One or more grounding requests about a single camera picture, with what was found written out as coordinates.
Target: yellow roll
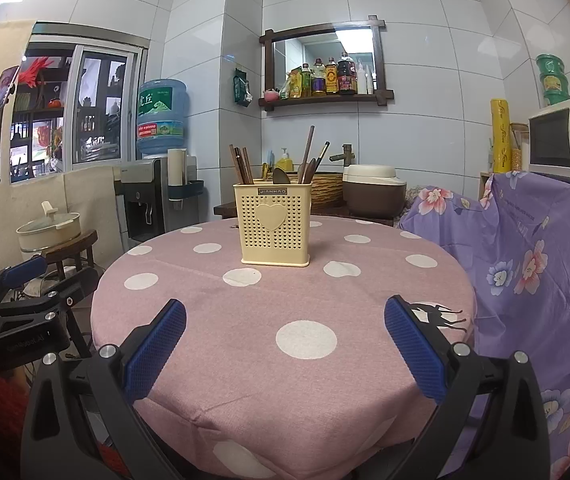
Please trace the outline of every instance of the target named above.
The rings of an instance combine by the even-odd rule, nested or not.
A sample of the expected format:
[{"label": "yellow roll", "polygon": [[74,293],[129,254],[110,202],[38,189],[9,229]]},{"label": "yellow roll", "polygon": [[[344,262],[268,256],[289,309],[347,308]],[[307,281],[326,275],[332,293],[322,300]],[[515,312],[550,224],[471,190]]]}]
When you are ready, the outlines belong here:
[{"label": "yellow roll", "polygon": [[510,108],[505,99],[492,99],[492,135],[494,137],[494,173],[512,170],[512,145],[510,142]]}]

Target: phone screen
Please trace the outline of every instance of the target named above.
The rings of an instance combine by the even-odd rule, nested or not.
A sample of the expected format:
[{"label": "phone screen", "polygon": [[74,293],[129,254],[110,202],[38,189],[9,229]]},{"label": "phone screen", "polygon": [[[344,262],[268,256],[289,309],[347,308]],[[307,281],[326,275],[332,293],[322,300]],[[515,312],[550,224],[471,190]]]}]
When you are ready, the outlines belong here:
[{"label": "phone screen", "polygon": [[0,76],[0,109],[4,106],[5,101],[9,97],[9,89],[20,70],[20,66],[12,66],[2,71]]}]

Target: pink tablecloth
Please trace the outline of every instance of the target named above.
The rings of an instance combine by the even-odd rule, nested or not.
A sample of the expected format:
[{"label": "pink tablecloth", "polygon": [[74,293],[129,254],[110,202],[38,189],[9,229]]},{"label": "pink tablecloth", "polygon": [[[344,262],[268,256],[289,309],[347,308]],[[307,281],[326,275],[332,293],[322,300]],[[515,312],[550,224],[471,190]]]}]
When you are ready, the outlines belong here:
[{"label": "pink tablecloth", "polygon": [[[437,245],[380,224],[312,217],[308,267],[244,266],[236,219],[129,251],[92,305],[96,346],[120,344],[170,298],[187,329],[136,409],[198,468],[223,476],[336,480],[415,437],[434,404],[385,330],[387,298],[438,303],[450,341],[475,299]],[[419,319],[427,315],[417,311]]]}]

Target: bronze faucet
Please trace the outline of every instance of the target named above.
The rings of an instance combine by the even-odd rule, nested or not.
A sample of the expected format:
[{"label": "bronze faucet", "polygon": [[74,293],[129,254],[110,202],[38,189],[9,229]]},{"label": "bronze faucet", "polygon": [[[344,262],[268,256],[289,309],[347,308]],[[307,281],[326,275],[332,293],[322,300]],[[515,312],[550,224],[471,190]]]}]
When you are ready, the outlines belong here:
[{"label": "bronze faucet", "polygon": [[337,160],[343,161],[343,166],[346,168],[349,166],[356,156],[351,152],[351,144],[343,145],[343,155],[332,155],[329,160],[336,162]]}]

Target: microwave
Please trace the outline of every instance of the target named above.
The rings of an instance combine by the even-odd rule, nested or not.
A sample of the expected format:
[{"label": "microwave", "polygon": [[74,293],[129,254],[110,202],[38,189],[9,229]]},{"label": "microwave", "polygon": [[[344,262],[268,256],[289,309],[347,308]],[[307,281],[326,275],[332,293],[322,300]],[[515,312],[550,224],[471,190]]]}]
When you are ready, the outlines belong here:
[{"label": "microwave", "polygon": [[570,100],[530,117],[529,153],[526,151],[524,143],[524,170],[570,178]]}]

